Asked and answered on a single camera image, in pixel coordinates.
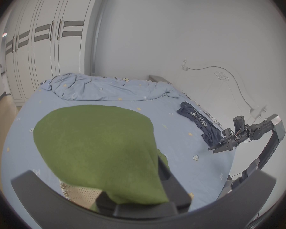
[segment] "gray stripe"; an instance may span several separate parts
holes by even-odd
[[[24,38],[24,37],[28,36],[29,33],[30,33],[30,31],[27,31],[27,32],[25,32],[25,33],[22,33],[22,34],[19,36],[19,40],[20,40],[21,38]]]
[[[62,36],[81,36],[83,31],[64,31]]]
[[[7,48],[8,46],[10,46],[13,43],[13,40],[10,40],[9,42],[6,43],[5,47]]]
[[[65,21],[64,27],[66,26],[82,26],[85,21]]]
[[[40,41],[40,40],[45,40],[45,39],[49,39],[49,34],[43,34],[41,36],[35,36],[34,41]]]
[[[8,53],[10,53],[12,51],[12,48],[8,49],[5,51],[5,55],[7,55]]]
[[[51,25],[51,24],[48,24],[48,25],[42,25],[42,26],[36,27],[35,32],[39,32],[39,31],[47,30],[47,29],[49,29],[49,28],[50,28],[50,25]]]
[[[25,46],[27,44],[29,44],[29,40],[25,40],[25,41],[19,43],[18,48],[21,48],[21,47],[23,47],[23,46]]]

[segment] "robotic arm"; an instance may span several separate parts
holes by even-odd
[[[233,147],[237,147],[240,143],[244,142],[248,138],[250,141],[259,140],[270,130],[272,130],[272,136],[259,157],[255,159],[246,170],[244,170],[240,178],[231,184],[231,189],[236,188],[248,176],[250,176],[254,170],[262,169],[285,136],[285,128],[281,118],[277,114],[273,114],[263,122],[259,124],[252,124],[251,126],[245,124],[243,116],[235,117],[233,122],[235,133],[232,134],[232,130],[230,128],[225,129],[222,132],[224,138],[220,140],[220,143],[210,147],[208,150],[213,150],[213,153],[227,150],[232,151]]]

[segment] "wardrobe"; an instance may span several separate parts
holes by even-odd
[[[11,96],[22,106],[47,79],[93,73],[107,0],[17,0],[5,45]]]

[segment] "yellow star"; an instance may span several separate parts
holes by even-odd
[[[190,195],[191,199],[193,200],[194,194],[193,193],[189,193],[189,195]]]

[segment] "wardrobe door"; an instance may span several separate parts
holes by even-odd
[[[21,17],[19,31],[16,36],[16,65],[25,100],[28,100],[36,90],[31,66],[31,57],[29,54],[29,49],[31,47],[29,38],[32,35],[30,28],[35,19],[37,11],[36,8],[39,3],[40,0],[28,0]]]
[[[55,70],[54,45],[58,14],[64,0],[42,0],[34,25],[32,66],[37,87],[59,73]]]
[[[8,25],[8,34],[6,36],[5,44],[5,65],[6,65],[6,75],[8,79],[8,85],[11,90],[11,96],[18,105],[18,103],[24,103],[24,97],[21,91],[21,86],[18,80],[18,74],[15,66],[15,48],[16,48],[16,28],[19,21],[19,16],[23,9],[26,0],[18,0],[15,4],[14,10],[11,12],[11,20]]]
[[[55,63],[59,74],[80,73],[80,44],[90,0],[65,0],[55,42]]]

